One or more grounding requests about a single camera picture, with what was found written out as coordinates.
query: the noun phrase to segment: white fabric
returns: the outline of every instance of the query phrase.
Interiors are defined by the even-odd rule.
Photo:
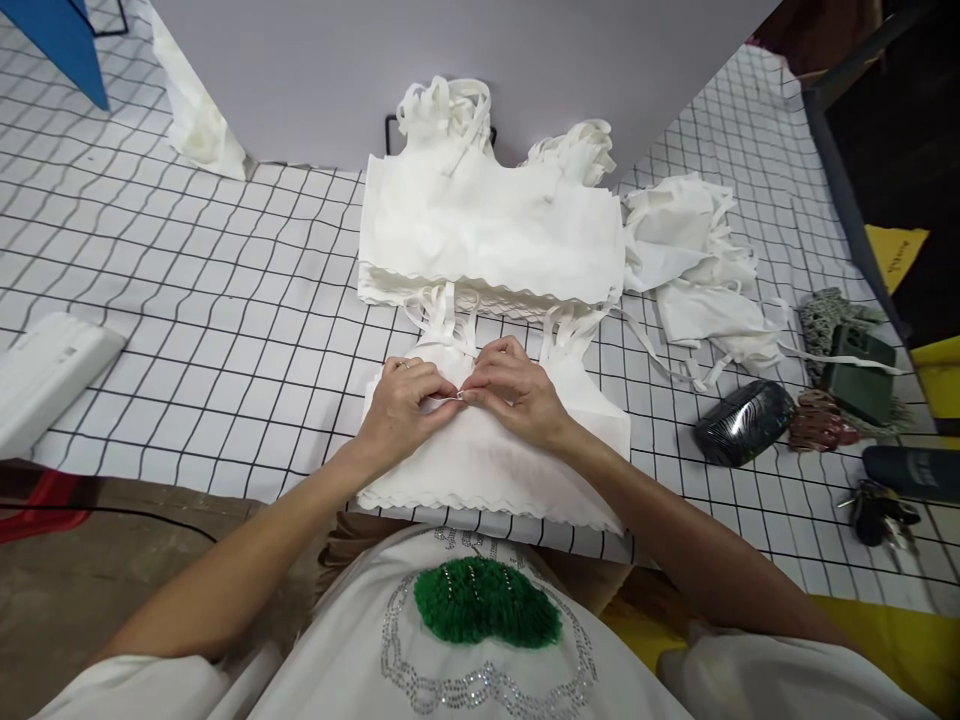
[[[246,152],[152,7],[149,20],[153,27],[153,53],[167,76],[167,99],[173,114],[167,129],[170,145],[201,170],[246,180]]]
[[[447,280],[481,296],[491,291],[494,304],[500,295],[587,305],[620,296],[620,201],[584,186],[604,162],[601,121],[575,128],[555,152],[544,148],[538,162],[505,168],[489,148],[489,107],[489,90],[476,80],[434,78],[408,90],[398,109],[406,147],[371,157],[367,168],[362,300],[400,305],[409,285]],[[397,276],[411,282],[397,291]],[[516,317],[541,314],[508,305]]]
[[[434,362],[457,387],[473,372],[473,319],[453,314],[452,283],[424,302],[424,335],[408,353]],[[570,415],[621,456],[630,457],[630,418],[607,400],[583,369],[581,357],[605,310],[551,310],[544,321],[540,362]],[[554,340],[553,329],[557,328]],[[379,375],[367,389],[370,408]],[[426,409],[434,405],[427,401]],[[502,510],[622,535],[623,524],[590,484],[568,465],[506,430],[488,411],[470,407],[412,456],[365,488],[363,508],[451,507]]]
[[[515,564],[549,594],[561,609],[559,645],[539,651],[515,650],[495,640],[457,646],[430,634],[409,582],[422,570],[477,553]],[[575,715],[562,715],[571,708],[560,705],[543,716],[934,719],[856,653],[783,638],[701,632],[689,651],[662,656],[661,684],[598,618],[531,572],[524,555],[522,546],[450,528],[411,527],[388,538],[364,553],[324,595],[313,623],[260,697],[250,720],[418,717],[411,697],[393,680],[399,662],[408,663],[425,681],[468,676],[489,663],[525,696],[542,698],[577,672],[574,622],[589,640],[595,676],[587,674],[585,685],[578,688],[585,702],[573,708]],[[397,606],[405,582],[408,597],[397,613],[394,636],[387,609],[391,601]],[[385,644],[386,638],[395,639],[396,645]],[[469,691],[483,688],[482,681],[475,680]],[[81,674],[37,718],[201,720],[225,692],[225,676],[200,658],[114,658]],[[258,695],[259,689],[250,688],[248,702]],[[429,691],[421,690],[420,697],[429,698]],[[561,693],[560,702],[567,697]],[[434,716],[502,718],[511,713],[495,697],[488,697],[478,707],[447,707],[430,715]],[[234,719],[244,717],[241,712]]]
[[[752,373],[781,358],[777,343],[786,324],[771,321],[758,303],[727,287],[673,280],[657,289],[657,307],[669,342],[709,338]]]
[[[780,332],[787,326],[765,318],[760,306],[742,294],[756,280],[757,261],[749,248],[727,239],[724,214],[735,204],[732,191],[693,173],[630,193],[626,203],[624,286],[656,290],[667,342],[697,348],[709,339],[727,355],[706,380],[700,379],[695,362],[688,363],[690,377],[685,377],[670,371],[655,353],[653,359],[701,391],[716,382],[730,361],[753,373],[777,363]]]
[[[564,175],[586,187],[594,187],[617,167],[610,157],[613,148],[610,130],[606,120],[577,123],[566,135],[538,142],[520,165],[552,162],[563,169]]]

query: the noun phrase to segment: black cable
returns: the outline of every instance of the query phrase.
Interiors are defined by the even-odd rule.
[[[184,530],[193,530],[195,533],[203,535],[210,542],[214,544],[217,542],[217,539],[213,535],[208,533],[206,530],[201,530],[196,525],[180,522],[179,520],[174,520],[172,518],[164,517],[163,515],[157,515],[156,513],[147,512],[145,510],[128,510],[126,508],[100,506],[90,507],[87,505],[17,505],[16,503],[0,503],[0,510],[82,510],[83,512],[114,512],[123,513],[126,515],[138,515],[140,517],[149,517],[153,518],[154,520],[160,520],[161,522],[165,522],[170,525],[176,525]]]

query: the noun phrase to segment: red object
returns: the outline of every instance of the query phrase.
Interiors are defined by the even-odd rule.
[[[0,520],[0,543],[47,532],[72,530],[90,516],[88,510],[31,510],[31,505],[66,505],[80,478],[47,470],[30,493],[24,509]]]

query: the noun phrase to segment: pile of white garments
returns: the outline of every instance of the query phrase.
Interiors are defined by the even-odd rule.
[[[506,168],[493,156],[490,91],[479,81],[414,85],[397,117],[406,147],[367,166],[362,300],[402,305],[452,281],[481,312],[540,319],[562,302],[620,297],[620,200],[593,187],[613,168],[607,123],[581,123]]]
[[[695,349],[709,340],[725,355],[706,382],[691,369],[694,385],[709,386],[731,361],[752,373],[779,362],[786,307],[776,301],[768,318],[744,295],[756,283],[757,261],[750,248],[729,241],[724,215],[735,205],[733,193],[694,173],[632,192],[626,204],[624,287],[654,290],[667,342]]]

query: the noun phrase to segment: grid pattern mat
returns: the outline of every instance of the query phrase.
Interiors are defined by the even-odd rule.
[[[272,502],[356,433],[368,380],[386,356],[410,350],[418,331],[402,312],[357,299],[363,174],[260,165],[239,183],[189,167],[164,140],[170,115],[149,27],[130,16],[129,37],[98,41],[109,116],[18,30],[0,26],[0,349],[57,310],[129,338],[30,459]],[[91,18],[115,23],[103,9]],[[776,57],[741,48],[621,191],[692,171],[734,188],[739,205],[728,220],[760,258],[756,297],[796,306],[811,290],[838,286],[877,306],[849,260],[799,84]],[[679,370],[690,351],[666,345],[655,303],[624,303]],[[900,345],[889,325],[883,331]],[[479,319],[479,345],[504,334],[537,356],[538,326]],[[716,359],[709,346],[694,356],[701,365]],[[713,397],[696,395],[664,378],[611,318],[585,363],[630,413],[633,463],[801,588],[960,614],[960,509],[921,506],[919,557],[901,554],[898,568],[885,548],[858,543],[846,511],[835,509],[864,476],[862,446],[797,455],[781,442],[744,468],[709,466],[691,426],[752,380],[742,369],[728,368]],[[794,395],[806,384],[793,359],[771,377]],[[916,377],[897,378],[896,388],[917,414],[916,434],[902,442],[923,443],[933,426]],[[383,514],[641,560],[629,535],[502,513]]]

